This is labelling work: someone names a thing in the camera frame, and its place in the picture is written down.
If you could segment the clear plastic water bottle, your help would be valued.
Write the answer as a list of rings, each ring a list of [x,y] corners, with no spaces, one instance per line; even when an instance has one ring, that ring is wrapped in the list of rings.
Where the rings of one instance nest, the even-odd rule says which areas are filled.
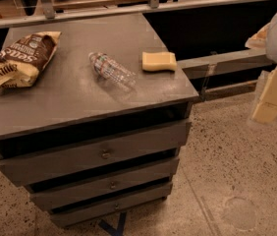
[[[126,69],[116,60],[101,52],[90,52],[88,59],[94,71],[105,80],[122,89],[132,89],[136,85],[136,74]]]

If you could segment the brown chip bag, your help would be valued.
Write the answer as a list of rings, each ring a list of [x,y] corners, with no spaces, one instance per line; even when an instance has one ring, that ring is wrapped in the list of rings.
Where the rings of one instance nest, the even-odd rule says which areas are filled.
[[[56,52],[61,33],[42,31],[22,37],[0,51],[0,88],[31,87]]]

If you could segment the yellow sponge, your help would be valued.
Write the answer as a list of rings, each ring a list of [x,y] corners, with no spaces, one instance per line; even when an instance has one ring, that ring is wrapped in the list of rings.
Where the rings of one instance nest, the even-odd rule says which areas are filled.
[[[172,52],[142,53],[142,68],[148,72],[175,71],[177,61]]]

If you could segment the middle grey drawer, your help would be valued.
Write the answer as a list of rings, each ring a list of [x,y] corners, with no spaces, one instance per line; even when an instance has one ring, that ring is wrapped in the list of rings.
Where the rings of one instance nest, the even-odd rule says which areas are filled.
[[[177,171],[179,157],[171,157],[114,172],[86,182],[30,195],[42,210],[51,210],[102,195],[125,190],[140,184],[170,177]]]

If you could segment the grey drawer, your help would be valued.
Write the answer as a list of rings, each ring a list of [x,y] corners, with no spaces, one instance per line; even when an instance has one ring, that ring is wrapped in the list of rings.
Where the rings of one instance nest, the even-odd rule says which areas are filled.
[[[145,204],[167,197],[172,190],[172,182],[161,183],[137,190],[89,206],[80,206],[72,211],[54,213],[51,221],[58,227],[67,227],[83,221],[92,220],[106,214],[123,211],[130,207]]]
[[[171,157],[114,172],[86,182],[30,195],[42,210],[51,210],[102,195],[125,190],[140,184],[170,177],[177,171],[179,157]]]
[[[0,171],[16,186],[25,186],[142,155],[183,146],[191,122],[156,125],[129,135],[44,154],[0,160]]]

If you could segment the grey drawer cabinet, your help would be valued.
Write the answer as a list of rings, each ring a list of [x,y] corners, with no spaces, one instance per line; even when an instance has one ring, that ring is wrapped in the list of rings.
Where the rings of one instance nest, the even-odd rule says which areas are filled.
[[[143,52],[164,46],[142,15],[57,23],[58,49],[30,88],[0,91],[0,160],[103,142],[156,125],[189,120],[196,92],[182,71],[147,73]],[[123,89],[99,76],[90,52],[107,54],[136,74]],[[21,186],[31,194],[60,189],[107,174],[178,156],[181,147],[142,155],[42,182]],[[71,205],[44,210],[72,211],[161,183],[173,175]]]

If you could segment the bottom grey drawer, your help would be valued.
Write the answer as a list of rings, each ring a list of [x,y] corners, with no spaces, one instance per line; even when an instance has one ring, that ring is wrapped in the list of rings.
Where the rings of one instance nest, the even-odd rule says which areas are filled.
[[[123,211],[130,207],[145,204],[167,197],[172,190],[172,182],[161,183],[137,190],[89,206],[80,206],[72,211],[54,213],[51,221],[58,227],[67,227],[83,221],[92,220],[106,214]]]

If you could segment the top grey drawer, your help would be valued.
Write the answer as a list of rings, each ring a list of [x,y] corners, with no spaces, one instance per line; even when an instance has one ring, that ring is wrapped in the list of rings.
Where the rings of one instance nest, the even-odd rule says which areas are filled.
[[[16,186],[25,186],[142,155],[183,146],[191,122],[156,125],[129,135],[44,154],[0,160],[0,171]]]

